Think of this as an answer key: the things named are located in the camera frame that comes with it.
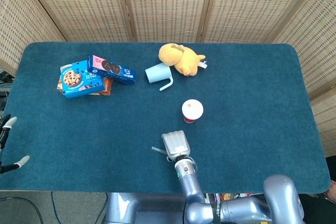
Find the stuffed toy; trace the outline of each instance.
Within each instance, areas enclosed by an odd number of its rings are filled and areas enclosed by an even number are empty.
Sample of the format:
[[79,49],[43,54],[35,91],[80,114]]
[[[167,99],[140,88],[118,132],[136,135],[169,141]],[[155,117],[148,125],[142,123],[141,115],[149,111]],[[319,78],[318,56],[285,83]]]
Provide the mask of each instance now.
[[169,43],[160,48],[159,59],[168,66],[174,65],[185,76],[194,76],[200,60],[205,59],[205,56],[197,55],[188,47]]

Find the paper cup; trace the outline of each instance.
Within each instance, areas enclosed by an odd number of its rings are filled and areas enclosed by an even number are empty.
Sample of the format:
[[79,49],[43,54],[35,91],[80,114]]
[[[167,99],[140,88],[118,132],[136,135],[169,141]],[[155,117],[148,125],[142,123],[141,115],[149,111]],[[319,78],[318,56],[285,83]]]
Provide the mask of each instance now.
[[182,113],[185,122],[193,123],[202,116],[203,105],[195,99],[187,100],[182,105]]

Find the blue table mat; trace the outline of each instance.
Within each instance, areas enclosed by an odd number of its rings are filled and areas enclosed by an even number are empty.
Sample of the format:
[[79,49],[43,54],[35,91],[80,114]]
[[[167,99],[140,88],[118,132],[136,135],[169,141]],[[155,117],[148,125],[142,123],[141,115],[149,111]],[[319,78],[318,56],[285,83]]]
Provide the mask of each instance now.
[[[204,192],[262,192],[272,174],[299,193],[320,193],[330,178],[296,51],[286,44],[184,44],[207,69],[149,84],[162,43],[41,42],[24,51],[5,114],[18,120],[3,164],[29,162],[0,175],[1,189],[180,193],[173,163],[151,147],[184,130]],[[135,84],[114,82],[112,96],[68,100],[59,67],[91,54],[136,71]],[[181,106],[198,99],[204,114],[184,122]]]

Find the snack box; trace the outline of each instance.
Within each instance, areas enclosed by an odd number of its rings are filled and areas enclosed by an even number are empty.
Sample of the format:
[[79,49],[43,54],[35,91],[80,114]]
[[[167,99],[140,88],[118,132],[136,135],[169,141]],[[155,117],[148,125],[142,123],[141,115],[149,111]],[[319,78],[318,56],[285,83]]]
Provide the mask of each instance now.
[[96,55],[89,57],[88,71],[97,73],[103,77],[114,79],[123,84],[132,84],[135,82],[134,70],[123,67],[112,61],[102,59]]
[[99,92],[105,89],[102,77],[88,72],[87,60],[60,67],[63,95],[66,98]]
[[[111,95],[113,80],[109,79],[109,78],[105,78],[105,77],[103,77],[102,79],[103,79],[103,85],[104,85],[105,89],[102,90],[102,91],[99,91],[99,92],[91,93],[92,95]],[[57,90],[60,93],[63,93],[61,76],[59,76],[59,80],[58,80],[58,84],[57,84]]]

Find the cookie image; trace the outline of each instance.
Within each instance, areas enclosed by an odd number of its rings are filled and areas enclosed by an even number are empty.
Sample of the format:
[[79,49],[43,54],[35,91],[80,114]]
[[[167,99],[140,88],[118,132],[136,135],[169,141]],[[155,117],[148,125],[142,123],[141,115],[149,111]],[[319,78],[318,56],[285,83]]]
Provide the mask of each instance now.
[[76,74],[73,70],[70,70],[64,75],[63,82],[66,86],[73,87],[80,83],[81,78],[81,74]]
[[106,71],[110,71],[111,70],[111,66],[110,66],[110,62],[107,60],[103,60],[101,62],[101,66],[103,67],[103,69],[105,69]]
[[115,74],[120,74],[120,72],[121,72],[121,69],[120,69],[119,65],[115,64],[115,63],[112,64],[111,70]]

